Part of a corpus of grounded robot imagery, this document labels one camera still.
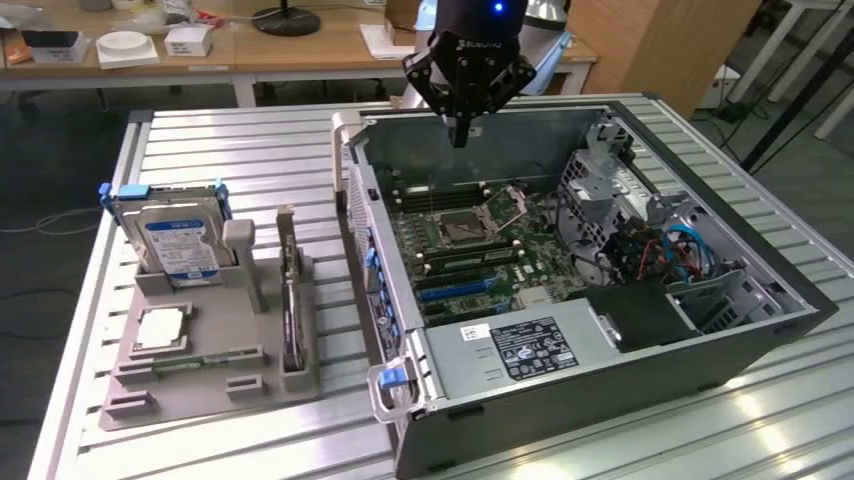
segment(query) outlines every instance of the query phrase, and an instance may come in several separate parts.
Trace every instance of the wooden cabinet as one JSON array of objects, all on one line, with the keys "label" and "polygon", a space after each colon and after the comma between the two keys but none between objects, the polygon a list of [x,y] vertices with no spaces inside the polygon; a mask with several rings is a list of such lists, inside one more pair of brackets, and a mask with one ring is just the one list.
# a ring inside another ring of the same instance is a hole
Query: wooden cabinet
[{"label": "wooden cabinet", "polygon": [[690,116],[759,0],[572,0],[568,29],[599,54],[583,93],[654,92]]}]

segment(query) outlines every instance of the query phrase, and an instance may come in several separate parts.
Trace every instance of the blue hard drive label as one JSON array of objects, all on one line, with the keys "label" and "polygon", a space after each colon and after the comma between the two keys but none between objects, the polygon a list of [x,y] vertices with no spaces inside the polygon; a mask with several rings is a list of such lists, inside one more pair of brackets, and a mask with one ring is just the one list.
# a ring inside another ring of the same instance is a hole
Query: blue hard drive label
[{"label": "blue hard drive label", "polygon": [[151,232],[181,230],[185,228],[204,228],[204,223],[201,220],[181,220],[177,222],[155,222],[145,224],[145,230]]},{"label": "blue hard drive label", "polygon": [[157,259],[165,273],[179,280],[204,280],[216,275],[219,264],[213,248],[205,243],[201,220],[145,224]]}]

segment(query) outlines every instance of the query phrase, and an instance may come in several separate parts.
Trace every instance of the hard drive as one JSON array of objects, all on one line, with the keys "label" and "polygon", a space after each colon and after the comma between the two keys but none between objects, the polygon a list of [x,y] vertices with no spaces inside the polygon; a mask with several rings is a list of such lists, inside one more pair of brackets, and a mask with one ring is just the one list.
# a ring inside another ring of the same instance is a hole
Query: hard drive
[{"label": "hard drive", "polygon": [[219,270],[236,264],[223,245],[231,217],[227,189],[151,188],[123,185],[109,196],[101,185],[101,204],[121,225],[144,273],[164,273],[175,287],[221,283]]}]

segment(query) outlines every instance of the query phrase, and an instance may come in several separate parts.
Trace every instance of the side panel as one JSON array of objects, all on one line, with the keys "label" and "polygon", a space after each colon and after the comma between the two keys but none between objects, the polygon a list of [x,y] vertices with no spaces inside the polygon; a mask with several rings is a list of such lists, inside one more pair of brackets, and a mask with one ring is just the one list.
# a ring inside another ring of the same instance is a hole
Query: side panel
[{"label": "side panel", "polygon": [[[814,325],[824,318],[798,320]],[[416,419],[400,443],[396,475],[415,478],[716,387],[784,343],[783,333],[784,327],[767,325]]]}]

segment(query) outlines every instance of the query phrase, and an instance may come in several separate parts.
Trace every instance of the white container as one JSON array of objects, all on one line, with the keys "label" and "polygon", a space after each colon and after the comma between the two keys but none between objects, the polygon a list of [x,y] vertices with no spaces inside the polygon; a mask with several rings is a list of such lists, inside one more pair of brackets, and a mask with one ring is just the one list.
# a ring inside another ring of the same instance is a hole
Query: white container
[{"label": "white container", "polygon": [[708,90],[706,90],[706,96],[696,108],[700,110],[718,108],[720,106],[720,99],[727,97],[739,78],[742,78],[742,76],[738,72],[726,65],[722,65],[715,74],[715,79],[708,86]]},{"label": "white container", "polygon": [[160,63],[155,42],[137,32],[112,32],[96,42],[101,70]]},{"label": "white container", "polygon": [[24,42],[36,63],[80,63],[89,41],[83,32],[25,31]]},{"label": "white container", "polygon": [[207,57],[211,51],[211,29],[176,27],[163,41],[165,51],[175,57]]}]

